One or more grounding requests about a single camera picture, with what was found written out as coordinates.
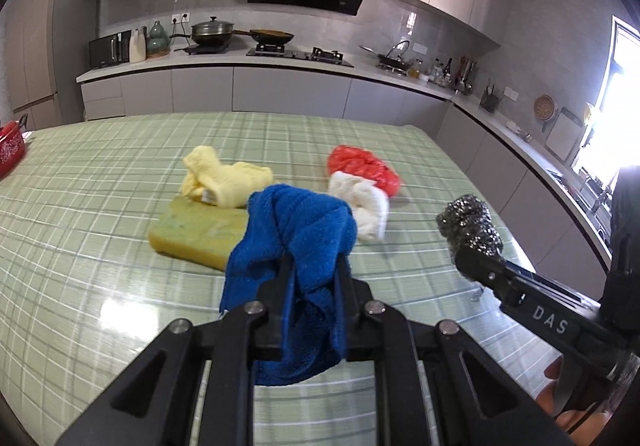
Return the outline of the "person right hand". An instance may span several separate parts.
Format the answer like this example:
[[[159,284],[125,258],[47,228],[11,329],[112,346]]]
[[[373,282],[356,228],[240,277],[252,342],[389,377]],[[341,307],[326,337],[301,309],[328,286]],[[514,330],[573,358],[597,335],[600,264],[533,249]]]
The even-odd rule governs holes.
[[[546,370],[544,376],[549,383],[536,396],[536,402],[547,413],[553,414],[554,396],[560,371],[562,357],[559,356]],[[609,411],[601,410],[588,414],[585,411],[568,410],[554,418],[556,425],[567,432],[575,445],[589,446],[602,432],[612,417]]]

